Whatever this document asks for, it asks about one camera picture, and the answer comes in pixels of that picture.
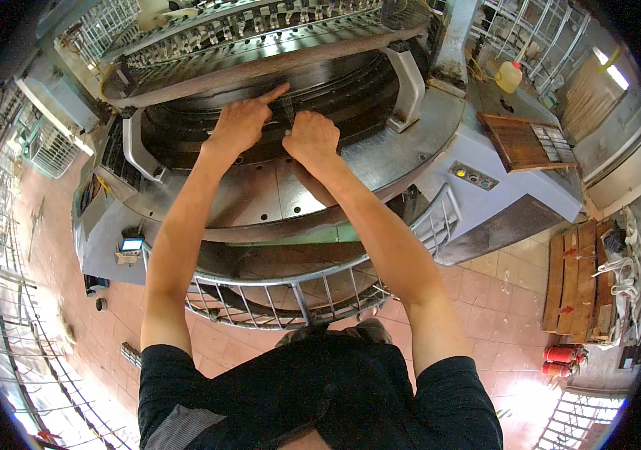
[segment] wooden pallet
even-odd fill
[[[543,331],[570,336],[578,344],[607,339],[613,275],[593,275],[606,261],[600,236],[610,227],[607,220],[589,220],[551,239]]]

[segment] hand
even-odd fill
[[[258,98],[225,106],[210,139],[203,142],[201,153],[212,153],[230,167],[242,152],[261,139],[263,125],[273,116],[268,103],[289,88],[289,83],[281,84]]]
[[[340,136],[341,131],[332,120],[316,112],[301,111],[295,116],[293,130],[283,138],[283,147],[312,174],[335,156]]]

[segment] pointing finger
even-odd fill
[[[290,89],[290,83],[283,83],[272,91],[266,92],[265,94],[259,96],[258,100],[260,100],[262,103],[268,104],[288,92],[288,89]]]

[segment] wooden board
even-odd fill
[[[611,229],[610,219],[605,219],[599,222],[595,228],[595,254],[597,256],[597,265],[602,265],[608,262],[608,257],[605,255],[603,248],[603,241],[600,238],[606,231]],[[605,340],[611,331],[611,317],[613,313],[613,295],[611,294],[611,287],[614,280],[613,272],[606,272],[597,276],[597,287],[595,290],[595,308],[593,317],[595,318],[593,324],[593,332],[591,336],[598,340]]]
[[[563,268],[563,295],[560,302],[560,314],[556,333],[569,335],[575,316],[576,300],[578,293],[578,230],[571,229],[563,236],[564,240],[564,268]]]
[[[558,328],[558,310],[563,295],[563,235],[550,239],[550,262],[548,264],[548,295],[546,296],[545,311],[543,311],[542,330],[555,333]]]
[[[589,220],[578,229],[578,288],[570,336],[574,343],[584,344],[590,330],[590,316],[595,305],[595,221]]]
[[[488,138],[498,152],[507,173],[577,167],[576,162],[553,162],[546,155],[529,119],[495,116],[479,112],[478,120],[485,126]]]

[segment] black t-shirt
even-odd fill
[[[415,397],[396,346],[350,336],[289,343],[211,380],[176,347],[145,348],[142,359],[143,449],[276,449],[310,427],[334,449],[503,447],[466,356],[424,370]]]

